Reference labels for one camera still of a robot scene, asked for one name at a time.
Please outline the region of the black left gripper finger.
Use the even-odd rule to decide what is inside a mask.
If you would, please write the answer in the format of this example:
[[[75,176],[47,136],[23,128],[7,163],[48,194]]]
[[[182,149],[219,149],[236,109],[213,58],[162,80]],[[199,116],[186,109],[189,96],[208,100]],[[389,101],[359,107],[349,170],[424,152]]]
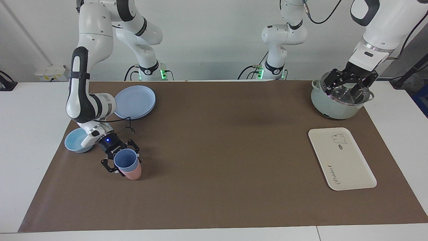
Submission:
[[[375,82],[375,78],[351,78],[354,87],[351,88],[352,101],[368,101],[370,98],[369,88]]]
[[[347,77],[347,71],[332,70],[327,73],[323,80],[323,91],[325,94],[334,97],[344,94],[346,91],[344,79]]]

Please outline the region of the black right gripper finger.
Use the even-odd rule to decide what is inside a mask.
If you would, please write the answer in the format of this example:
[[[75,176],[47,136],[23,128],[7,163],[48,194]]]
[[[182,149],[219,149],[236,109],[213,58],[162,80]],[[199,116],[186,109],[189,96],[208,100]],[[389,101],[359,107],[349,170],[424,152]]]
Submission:
[[[116,173],[116,174],[121,173],[119,171],[119,168],[114,164],[112,159],[108,159],[108,158],[103,159],[101,160],[101,164],[109,173]]]
[[[139,157],[140,156],[140,154],[139,154],[140,148],[138,147],[138,145],[132,139],[128,140],[126,145],[127,145],[127,147],[132,147],[132,149],[135,151],[135,153],[137,155],[139,163],[141,163],[141,159]]]

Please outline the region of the blue plastic cup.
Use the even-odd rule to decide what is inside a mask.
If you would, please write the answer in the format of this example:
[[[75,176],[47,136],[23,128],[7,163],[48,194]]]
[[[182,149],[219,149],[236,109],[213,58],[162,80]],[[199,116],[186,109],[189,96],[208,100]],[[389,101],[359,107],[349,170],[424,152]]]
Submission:
[[[133,149],[123,149],[116,153],[114,164],[121,172],[134,171],[139,165],[139,159],[136,151]]]

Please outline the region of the pink plastic cup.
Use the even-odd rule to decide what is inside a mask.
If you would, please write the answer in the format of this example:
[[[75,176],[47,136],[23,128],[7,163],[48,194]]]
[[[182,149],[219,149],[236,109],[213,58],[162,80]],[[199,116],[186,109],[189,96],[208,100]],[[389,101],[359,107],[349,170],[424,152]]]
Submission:
[[[142,168],[141,164],[137,161],[135,164],[131,165],[127,168],[120,168],[118,167],[119,171],[124,174],[125,177],[127,177],[130,180],[137,180],[141,176]]]

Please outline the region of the cream rabbit print tray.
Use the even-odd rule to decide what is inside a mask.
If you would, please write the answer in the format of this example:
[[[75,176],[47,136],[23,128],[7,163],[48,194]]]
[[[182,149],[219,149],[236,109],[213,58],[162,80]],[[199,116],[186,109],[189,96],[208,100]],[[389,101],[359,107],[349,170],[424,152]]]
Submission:
[[[332,190],[377,186],[373,172],[347,128],[311,129],[308,136],[326,182]]]

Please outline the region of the pale green cooking pot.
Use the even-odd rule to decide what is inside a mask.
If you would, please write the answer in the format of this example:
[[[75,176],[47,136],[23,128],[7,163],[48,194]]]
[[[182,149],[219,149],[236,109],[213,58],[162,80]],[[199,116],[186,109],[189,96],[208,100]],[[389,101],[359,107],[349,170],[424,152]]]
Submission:
[[[314,80],[311,82],[312,84],[312,92],[311,92],[311,101],[313,96],[313,89],[315,88],[315,84],[318,80]],[[332,119],[349,119],[353,116],[355,116],[356,113],[365,105],[358,105],[358,106],[345,106],[341,104],[335,104],[335,105],[318,105],[312,102],[314,107],[323,115],[328,118]]]

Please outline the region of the light blue plate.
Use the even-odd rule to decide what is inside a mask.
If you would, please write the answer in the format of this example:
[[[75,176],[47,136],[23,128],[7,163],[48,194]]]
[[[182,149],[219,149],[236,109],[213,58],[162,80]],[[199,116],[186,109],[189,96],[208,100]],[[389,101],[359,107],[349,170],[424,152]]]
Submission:
[[[156,103],[155,92],[146,86],[135,85],[120,91],[115,96],[116,116],[140,119],[153,110]]]

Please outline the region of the black stand leg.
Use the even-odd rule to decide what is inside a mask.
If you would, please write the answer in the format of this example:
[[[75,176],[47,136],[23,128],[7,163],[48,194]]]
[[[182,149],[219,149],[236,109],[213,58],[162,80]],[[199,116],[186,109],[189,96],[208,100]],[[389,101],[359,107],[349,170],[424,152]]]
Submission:
[[[405,81],[408,80],[413,74],[428,67],[428,53],[423,56],[411,69],[409,69],[404,75],[390,79],[389,83],[394,89],[402,89]]]

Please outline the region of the blue bin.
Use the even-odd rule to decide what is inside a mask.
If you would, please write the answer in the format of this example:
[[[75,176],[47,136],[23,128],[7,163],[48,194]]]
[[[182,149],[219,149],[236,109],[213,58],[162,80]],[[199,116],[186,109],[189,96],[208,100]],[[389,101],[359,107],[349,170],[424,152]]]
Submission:
[[[419,91],[412,94],[411,98],[422,113],[428,118],[428,84],[425,84]]]

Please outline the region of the brown paper table mat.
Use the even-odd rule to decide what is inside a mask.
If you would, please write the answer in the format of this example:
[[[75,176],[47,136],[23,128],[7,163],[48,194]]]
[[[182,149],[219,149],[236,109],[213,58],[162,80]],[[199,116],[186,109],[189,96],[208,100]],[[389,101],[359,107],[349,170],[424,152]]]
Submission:
[[[154,109],[119,134],[139,146],[141,178],[61,144],[19,232],[428,223],[367,111],[322,116],[309,81],[144,85]],[[308,136],[321,128],[351,132],[376,187],[328,186]]]

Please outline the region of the white wall power strip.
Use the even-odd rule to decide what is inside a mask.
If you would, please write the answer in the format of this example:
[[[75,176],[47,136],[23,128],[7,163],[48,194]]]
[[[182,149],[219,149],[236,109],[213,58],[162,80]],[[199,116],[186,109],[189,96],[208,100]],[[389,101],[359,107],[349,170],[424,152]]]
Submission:
[[[34,75],[39,81],[68,81],[70,69],[66,65],[52,65],[36,70]]]

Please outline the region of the black clamp mount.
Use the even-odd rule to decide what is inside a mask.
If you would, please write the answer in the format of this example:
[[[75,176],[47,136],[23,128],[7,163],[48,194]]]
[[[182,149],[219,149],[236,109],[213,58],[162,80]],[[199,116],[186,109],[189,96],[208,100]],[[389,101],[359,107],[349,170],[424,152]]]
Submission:
[[[14,81],[7,73],[0,70],[0,91],[12,91],[18,82]]]

